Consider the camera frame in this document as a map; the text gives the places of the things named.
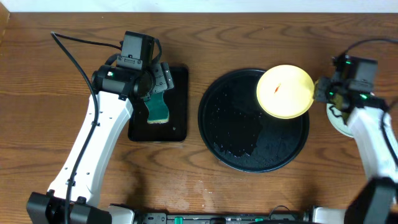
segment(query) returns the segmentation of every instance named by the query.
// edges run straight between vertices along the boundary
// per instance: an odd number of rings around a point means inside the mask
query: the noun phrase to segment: green connector
[[[175,217],[174,218],[174,224],[182,224],[182,221],[183,219],[182,219],[182,217]]]

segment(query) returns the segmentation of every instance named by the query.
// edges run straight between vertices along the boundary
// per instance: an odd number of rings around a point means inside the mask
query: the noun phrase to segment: white wall
[[[0,0],[10,12],[398,12],[398,0]]]

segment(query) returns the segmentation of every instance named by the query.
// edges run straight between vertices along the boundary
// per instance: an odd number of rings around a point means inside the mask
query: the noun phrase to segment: robotic arm
[[[53,35],[110,46],[55,33]],[[54,39],[71,58],[59,40],[56,37]],[[159,54],[152,59],[155,43],[159,47]],[[64,217],[65,222],[72,223],[132,224],[134,221],[134,211],[129,208],[118,205],[110,206],[108,211],[96,208],[100,201],[105,169],[121,130],[132,116],[132,102],[148,102],[151,95],[172,89],[174,83],[168,64],[159,63],[162,53],[159,40],[127,31],[121,44],[121,54],[111,56],[105,65],[93,74],[92,84],[89,85],[93,92],[86,118],[60,173],[50,184],[46,195],[33,192],[29,198],[27,211],[35,224],[63,223]],[[80,66],[74,58],[71,60],[79,69]],[[98,111],[98,120],[90,135],[95,111]],[[87,136],[91,138],[85,146]]]
[[[316,208],[312,221],[385,223],[398,192],[398,143],[388,114],[390,107],[372,94],[377,61],[350,57],[346,52],[334,59],[334,76],[321,77],[315,83],[314,99],[341,111],[369,182],[347,210]]]

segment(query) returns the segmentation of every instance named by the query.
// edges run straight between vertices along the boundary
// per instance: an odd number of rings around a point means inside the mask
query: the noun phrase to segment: round black plate
[[[224,75],[199,105],[199,130],[207,148],[226,165],[246,172],[272,171],[289,163],[304,147],[310,127],[308,112],[279,119],[260,107],[256,88],[264,72]]]

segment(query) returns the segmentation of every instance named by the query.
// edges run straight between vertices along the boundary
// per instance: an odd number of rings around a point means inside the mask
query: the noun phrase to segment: white robotic arm
[[[129,99],[125,101],[119,100],[118,94],[100,91],[97,94],[97,99],[99,104],[99,126],[96,127],[81,159],[71,196],[71,200],[74,202],[77,201],[78,197],[84,197],[86,198],[86,203],[94,207],[100,202],[103,177],[114,145],[133,111]],[[72,147],[72,151],[60,173],[50,184],[49,190],[55,191],[55,197],[65,198],[67,194],[70,172],[75,165],[93,120],[94,103],[91,96],[86,118]]]
[[[347,126],[358,146],[366,177],[389,177],[398,183],[398,167],[380,129],[383,113],[379,108],[355,108],[348,118]],[[398,143],[389,114],[385,115],[383,122],[389,142],[395,155],[398,155]]]

